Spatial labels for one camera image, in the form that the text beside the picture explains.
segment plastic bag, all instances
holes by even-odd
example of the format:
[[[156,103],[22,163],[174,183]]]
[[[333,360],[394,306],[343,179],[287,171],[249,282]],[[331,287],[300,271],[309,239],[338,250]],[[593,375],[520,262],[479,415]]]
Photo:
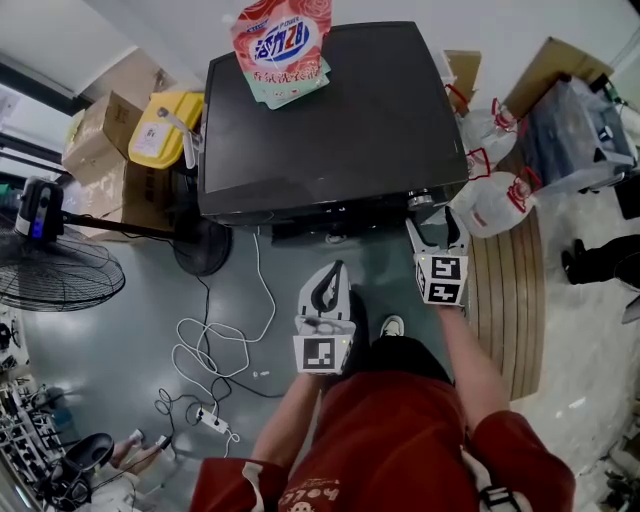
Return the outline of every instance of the plastic bag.
[[[493,100],[491,110],[471,110],[462,120],[462,142],[468,151],[484,148],[493,169],[509,154],[518,139],[518,122],[511,113]]]
[[[320,56],[331,0],[260,0],[232,26],[238,62],[256,101],[270,109],[329,83]]]
[[[531,194],[531,187],[522,178],[498,171],[485,179],[469,181],[449,206],[473,236],[489,238],[525,219],[535,204]]]

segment paper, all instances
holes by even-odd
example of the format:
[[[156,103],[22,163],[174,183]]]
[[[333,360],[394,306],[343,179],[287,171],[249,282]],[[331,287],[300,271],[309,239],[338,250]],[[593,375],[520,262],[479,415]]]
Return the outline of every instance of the paper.
[[[142,125],[133,145],[133,151],[142,156],[158,158],[172,126],[168,123],[148,121]]]

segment person's arm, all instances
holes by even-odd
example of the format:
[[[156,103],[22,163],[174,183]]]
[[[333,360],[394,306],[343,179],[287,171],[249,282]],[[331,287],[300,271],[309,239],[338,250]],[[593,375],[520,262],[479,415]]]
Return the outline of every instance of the person's arm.
[[[276,510],[289,471],[313,418],[322,377],[300,374],[262,429],[251,457],[206,459],[193,493],[190,512],[246,512],[258,503],[255,488],[244,476],[247,464],[260,467],[258,488],[265,510]]]
[[[317,375],[298,375],[260,432],[251,459],[291,469],[309,431],[321,383]]]
[[[480,347],[458,308],[438,307],[453,366],[456,390],[473,432],[491,414],[509,410],[507,388],[489,356]]]
[[[575,480],[550,454],[525,418],[509,411],[509,395],[459,309],[438,309],[471,430],[468,449],[489,470],[494,484],[527,497],[533,510],[570,512]]]

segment red shirt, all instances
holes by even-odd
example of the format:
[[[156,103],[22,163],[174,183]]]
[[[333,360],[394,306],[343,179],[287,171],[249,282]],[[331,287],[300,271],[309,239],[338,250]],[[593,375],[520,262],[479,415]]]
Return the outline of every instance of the red shirt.
[[[461,445],[494,485],[522,493],[534,511],[572,510],[573,474],[522,416],[495,413],[465,441],[455,389],[400,372],[361,373],[335,386],[322,404],[311,450],[291,478],[255,461],[263,468],[260,494],[265,510],[279,512],[477,512]],[[242,476],[245,462],[205,460],[191,512],[250,511],[256,496]]]

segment gray floor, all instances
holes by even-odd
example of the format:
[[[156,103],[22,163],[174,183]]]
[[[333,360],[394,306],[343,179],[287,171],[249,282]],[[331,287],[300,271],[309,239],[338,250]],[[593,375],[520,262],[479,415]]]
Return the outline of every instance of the gray floor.
[[[234,236],[228,262],[207,279],[212,288],[209,319],[236,326],[252,338],[262,330],[271,306],[256,274],[251,232],[236,230]],[[379,330],[385,315],[401,313],[407,334],[423,340],[448,367],[435,314],[422,304],[415,285],[410,245],[403,230],[339,246],[323,240],[271,246],[266,236],[259,240],[263,275],[278,309],[264,340],[250,346],[251,367],[239,380],[264,393],[286,390],[296,373],[291,337],[299,290],[316,270],[336,259],[345,261],[354,289],[365,300],[372,333]],[[109,248],[127,276],[127,285],[118,296],[85,311],[25,314],[33,374],[41,382],[72,392],[68,401],[80,435],[103,431],[122,439],[139,427],[153,439],[169,432],[168,420],[153,405],[158,388],[165,388],[173,397],[196,393],[207,398],[177,374],[170,359],[178,342],[178,321],[185,317],[202,320],[205,290],[180,270],[166,244],[145,241],[135,246],[109,244]],[[195,344],[198,334],[195,326],[184,326],[183,335],[190,343]],[[243,362],[240,343],[215,336],[212,355],[223,372]],[[180,352],[178,364],[205,386],[212,382],[211,374],[188,354]],[[270,373],[255,380],[253,371]],[[185,400],[174,409],[181,471],[165,493],[180,510],[187,508],[200,461],[222,456],[226,442],[226,437],[205,425],[185,424],[188,403]],[[232,455],[249,454],[276,405],[277,400],[255,397],[238,388],[222,402],[221,417],[242,439],[232,444]]]
[[[582,510],[601,496],[604,478],[594,469],[595,462],[628,419],[640,367],[640,331],[637,324],[619,322],[633,292],[618,282],[569,286],[558,254],[576,236],[587,247],[595,247],[615,236],[638,233],[640,220],[621,218],[612,190],[543,200],[539,215],[547,283],[542,379],[537,394],[513,406],[577,475],[576,510]],[[267,393],[286,389],[295,375],[291,336],[298,290],[315,270],[335,259],[345,260],[352,283],[360,287],[372,329],[385,314],[400,312],[408,334],[423,339],[443,359],[439,328],[433,312],[420,302],[403,232],[337,247],[322,242],[272,247],[266,237],[260,244],[264,276],[275,294],[278,313],[265,339],[250,347],[252,365],[241,376],[243,382]],[[166,244],[109,247],[127,274],[127,286],[119,296],[92,310],[25,315],[34,374],[42,382],[74,392],[69,401],[80,434],[105,431],[123,438],[140,427],[155,438],[169,429],[153,406],[159,387],[172,396],[203,395],[178,376],[170,353],[178,341],[176,323],[184,317],[202,318],[204,288],[176,266]],[[208,282],[213,290],[210,319],[237,326],[249,337],[259,334],[270,305],[255,273],[249,232],[236,232],[228,263]],[[189,327],[185,336],[193,343],[198,333]],[[222,371],[241,362],[241,346],[234,343],[213,342],[212,353]],[[189,375],[211,382],[193,360],[180,355],[179,364]],[[270,373],[254,380],[254,370]],[[221,416],[242,438],[232,445],[232,455],[249,453],[276,402],[236,389],[222,403]],[[185,406],[175,408],[181,471],[165,492],[178,510],[186,509],[202,458],[221,456],[225,443],[204,425],[187,427]]]

